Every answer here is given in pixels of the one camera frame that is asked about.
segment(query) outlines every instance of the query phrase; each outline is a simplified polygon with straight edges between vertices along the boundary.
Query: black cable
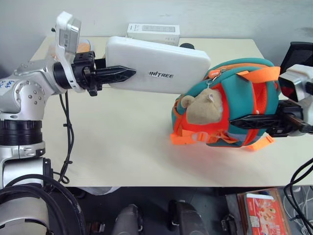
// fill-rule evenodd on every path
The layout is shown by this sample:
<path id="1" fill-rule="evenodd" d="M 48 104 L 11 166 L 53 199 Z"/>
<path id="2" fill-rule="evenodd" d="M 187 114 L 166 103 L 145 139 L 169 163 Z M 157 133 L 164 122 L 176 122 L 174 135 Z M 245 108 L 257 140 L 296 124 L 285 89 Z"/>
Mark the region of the black cable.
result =
<path id="1" fill-rule="evenodd" d="M 61 174 L 59 172 L 54 171 L 53 174 L 61 176 Z M 69 178 L 66 175 L 63 176 L 63 180 L 65 181 L 65 183 L 63 183 L 63 184 L 67 185 L 69 183 Z"/>
<path id="2" fill-rule="evenodd" d="M 67 171 L 68 165 L 73 163 L 69 159 L 70 159 L 70 154 L 74 146 L 74 131 L 73 131 L 70 119 L 69 119 L 68 92 L 65 93 L 65 104 L 63 102 L 62 95 L 60 94 L 59 96 L 60 96 L 62 109 L 67 119 L 66 124 L 63 125 L 64 127 L 67 128 L 67 156 L 64 160 L 60 173 L 58 173 L 60 175 L 58 182 L 62 182 L 63 184 L 68 184 L 69 178 L 65 176 L 65 173 Z"/>
<path id="3" fill-rule="evenodd" d="M 17 193 L 17 192 L 28 192 L 35 196 L 38 196 L 42 198 L 45 203 L 50 208 L 51 212 L 53 213 L 55 219 L 57 220 L 57 223 L 60 227 L 60 230 L 62 232 L 62 235 L 68 235 L 67 226 L 65 224 L 65 218 L 64 215 L 58 206 L 58 204 L 55 202 L 55 200 L 48 195 L 46 192 L 44 192 L 42 189 L 30 186 L 30 185 L 18 185 L 18 186 L 12 186 L 12 187 L 5 187 L 0 190 L 0 196 L 8 194 L 8 193 Z"/>
<path id="4" fill-rule="evenodd" d="M 305 217 L 305 215 L 302 213 L 299 205 L 298 205 L 298 202 L 294 196 L 294 193 L 293 193 L 293 185 L 300 182 L 302 179 L 304 179 L 308 174 L 310 174 L 312 171 L 313 171 L 313 165 L 304 173 L 302 174 L 299 178 L 296 179 L 297 175 L 303 170 L 305 169 L 306 167 L 308 167 L 310 164 L 313 163 L 313 158 L 308 160 L 306 163 L 304 163 L 302 166 L 300 166 L 297 171 L 293 174 L 292 178 L 291 178 L 291 181 L 289 184 L 287 184 L 285 187 L 284 187 L 284 194 L 286 196 L 286 198 L 288 199 L 289 203 L 292 205 L 292 207 L 295 209 L 295 211 L 298 213 L 298 217 L 302 219 L 303 221 L 303 224 L 305 225 L 305 227 L 307 228 L 308 230 L 308 233 L 310 235 L 313 235 L 310 228 L 313 229 L 313 225 L 308 221 L 308 219 Z M 291 197 L 292 197 L 292 200 L 289 198 L 288 196 L 288 193 L 287 193 L 287 189 L 289 188 L 290 190 L 290 194 L 291 194 Z"/>
<path id="5" fill-rule="evenodd" d="M 66 187 L 64 187 L 59 182 L 57 182 L 56 180 L 54 180 L 50 177 L 47 177 L 44 175 L 39 175 L 39 174 L 28 174 L 28 175 L 20 176 L 16 179 L 12 180 L 10 183 L 8 183 L 6 185 L 6 187 L 13 186 L 17 182 L 25 180 L 25 179 L 40 179 L 40 180 L 43 180 L 47 183 L 52 184 L 57 190 L 59 190 L 63 194 L 63 196 L 66 197 L 70 201 L 70 203 L 72 204 L 72 208 L 74 209 L 74 212 L 75 212 L 76 218 L 77 218 L 77 222 L 79 224 L 80 234 L 86 235 L 86 225 L 85 225 L 85 218 L 84 218 L 83 211 L 81 210 L 76 198 L 71 194 L 71 192 Z"/>

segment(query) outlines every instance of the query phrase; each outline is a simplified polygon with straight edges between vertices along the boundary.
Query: sticker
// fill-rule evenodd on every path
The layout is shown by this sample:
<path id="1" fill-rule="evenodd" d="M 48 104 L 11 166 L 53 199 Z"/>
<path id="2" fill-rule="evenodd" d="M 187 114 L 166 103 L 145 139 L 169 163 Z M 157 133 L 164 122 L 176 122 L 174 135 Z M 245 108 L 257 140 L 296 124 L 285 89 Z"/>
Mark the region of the sticker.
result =
<path id="1" fill-rule="evenodd" d="M 260 227 L 259 218 L 257 216 L 250 216 L 251 226 L 254 228 Z"/>
<path id="2" fill-rule="evenodd" d="M 14 84 L 17 82 L 17 79 L 1 79 L 0 80 L 0 95 L 4 95 L 9 90 L 11 90 L 12 87 L 14 87 Z"/>

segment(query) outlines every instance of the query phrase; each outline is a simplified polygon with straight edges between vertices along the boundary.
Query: teal backpack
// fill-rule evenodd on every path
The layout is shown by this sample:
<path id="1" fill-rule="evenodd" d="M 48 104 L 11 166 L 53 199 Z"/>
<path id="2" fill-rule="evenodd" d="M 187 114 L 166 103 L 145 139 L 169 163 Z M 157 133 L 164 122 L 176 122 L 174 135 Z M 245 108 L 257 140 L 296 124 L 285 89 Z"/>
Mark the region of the teal backpack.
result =
<path id="1" fill-rule="evenodd" d="M 211 68 L 202 82 L 176 99 L 172 109 L 172 143 L 204 142 L 223 147 L 255 143 L 266 129 L 246 130 L 229 122 L 251 114 L 274 114 L 278 106 L 279 72 L 279 67 L 261 58 L 231 60 Z M 190 124 L 180 101 L 185 95 L 196 97 L 206 88 L 217 89 L 222 95 L 222 120 L 207 125 Z"/>

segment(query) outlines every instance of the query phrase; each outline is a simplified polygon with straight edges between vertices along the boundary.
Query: table surface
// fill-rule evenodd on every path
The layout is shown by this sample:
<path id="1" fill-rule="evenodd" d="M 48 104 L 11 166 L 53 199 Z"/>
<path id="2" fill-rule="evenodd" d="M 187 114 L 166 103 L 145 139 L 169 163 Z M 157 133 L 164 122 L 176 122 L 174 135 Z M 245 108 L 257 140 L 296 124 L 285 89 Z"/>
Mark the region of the table surface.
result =
<path id="1" fill-rule="evenodd" d="M 108 38 L 88 37 L 97 58 Z M 43 59 L 54 38 L 47 37 L 32 60 Z M 221 62 L 261 57 L 250 39 L 185 38 L 204 50 L 212 66 Z M 172 145 L 171 109 L 176 94 L 104 88 L 97 97 L 69 92 L 70 119 L 75 133 L 67 170 L 69 186 L 280 186 L 310 159 L 312 137 L 276 139 L 256 152 L 204 144 Z M 49 98 L 43 120 L 46 158 L 59 171 L 67 152 L 66 119 L 57 95 Z M 312 176 L 302 184 L 312 184 Z"/>

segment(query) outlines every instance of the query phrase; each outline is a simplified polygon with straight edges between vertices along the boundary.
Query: stuffed toy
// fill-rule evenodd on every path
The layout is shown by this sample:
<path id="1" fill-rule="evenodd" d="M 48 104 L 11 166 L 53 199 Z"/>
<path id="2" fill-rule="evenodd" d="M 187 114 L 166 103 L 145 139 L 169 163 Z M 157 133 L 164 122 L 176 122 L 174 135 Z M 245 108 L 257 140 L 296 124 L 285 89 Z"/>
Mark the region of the stuffed toy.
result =
<path id="1" fill-rule="evenodd" d="M 217 90 L 207 88 L 196 97 L 186 95 L 181 99 L 181 106 L 186 109 L 186 118 L 191 124 L 207 125 L 222 119 L 222 96 Z"/>

